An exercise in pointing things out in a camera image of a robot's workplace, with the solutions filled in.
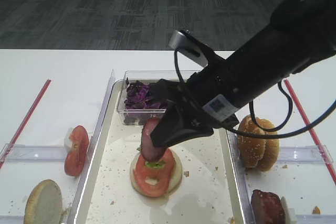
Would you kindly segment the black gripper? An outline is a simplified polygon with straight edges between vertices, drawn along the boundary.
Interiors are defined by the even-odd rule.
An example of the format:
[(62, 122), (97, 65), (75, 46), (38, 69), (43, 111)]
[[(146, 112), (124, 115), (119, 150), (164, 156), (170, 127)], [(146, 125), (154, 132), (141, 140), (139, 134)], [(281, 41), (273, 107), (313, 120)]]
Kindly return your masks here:
[(238, 125), (236, 115), (219, 121), (196, 101), (187, 83), (160, 79), (154, 85), (154, 96), (166, 101), (168, 107), (150, 134), (154, 147), (171, 147), (199, 137), (213, 135), (214, 129), (233, 129)]

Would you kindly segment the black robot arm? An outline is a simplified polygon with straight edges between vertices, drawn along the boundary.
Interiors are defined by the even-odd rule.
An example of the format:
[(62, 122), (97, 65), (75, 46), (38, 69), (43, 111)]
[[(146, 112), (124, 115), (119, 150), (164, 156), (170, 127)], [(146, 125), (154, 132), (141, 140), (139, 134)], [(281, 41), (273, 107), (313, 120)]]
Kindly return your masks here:
[(152, 92), (169, 106), (142, 141), (170, 147), (214, 129), (233, 131), (236, 112), (291, 74), (335, 55), (335, 0), (284, 0), (269, 24), (224, 59), (186, 31), (169, 43), (202, 67), (187, 80), (161, 79)]

